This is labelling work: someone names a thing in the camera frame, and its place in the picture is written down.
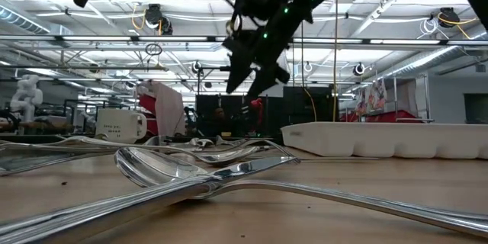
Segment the table surface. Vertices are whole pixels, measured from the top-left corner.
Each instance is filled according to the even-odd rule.
[[[482,160],[312,160],[283,165],[251,178],[488,214],[488,177]],[[3,221],[140,189],[117,170],[112,156],[0,178],[0,188]],[[233,191],[208,201],[184,201],[83,241],[135,242],[485,243],[477,237],[385,213],[265,190]]]

